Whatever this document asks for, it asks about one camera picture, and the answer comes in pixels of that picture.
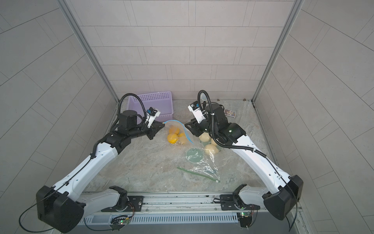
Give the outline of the blue zip-top bag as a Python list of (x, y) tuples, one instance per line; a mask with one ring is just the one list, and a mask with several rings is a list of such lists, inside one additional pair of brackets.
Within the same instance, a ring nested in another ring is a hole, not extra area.
[(193, 141), (184, 126), (184, 124), (177, 120), (169, 120), (163, 122), (166, 127), (167, 141), (172, 145), (186, 146), (193, 145)]

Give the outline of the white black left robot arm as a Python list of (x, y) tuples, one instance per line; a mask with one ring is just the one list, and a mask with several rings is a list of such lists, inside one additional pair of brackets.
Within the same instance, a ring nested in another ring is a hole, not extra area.
[(125, 110), (118, 114), (114, 129), (95, 143), (92, 153), (79, 166), (54, 186), (43, 186), (37, 192), (38, 219), (65, 234), (92, 213), (107, 208), (113, 211), (133, 209), (127, 191), (118, 186), (90, 195), (83, 195), (83, 190), (133, 138), (147, 136), (153, 139), (165, 126), (156, 120), (159, 115), (160, 111), (151, 107), (137, 125), (136, 111)]

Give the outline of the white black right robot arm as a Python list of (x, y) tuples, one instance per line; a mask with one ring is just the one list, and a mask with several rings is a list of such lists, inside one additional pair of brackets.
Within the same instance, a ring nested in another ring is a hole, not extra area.
[(244, 209), (249, 205), (264, 206), (273, 217), (284, 220), (301, 198), (303, 180), (298, 175), (291, 176), (261, 152), (243, 128), (228, 121), (222, 105), (213, 103), (201, 106), (195, 101), (188, 109), (194, 118), (185, 127), (194, 136), (208, 134), (218, 146), (232, 150), (266, 186), (261, 190), (252, 189), (246, 184), (240, 185), (233, 192), (236, 207)]

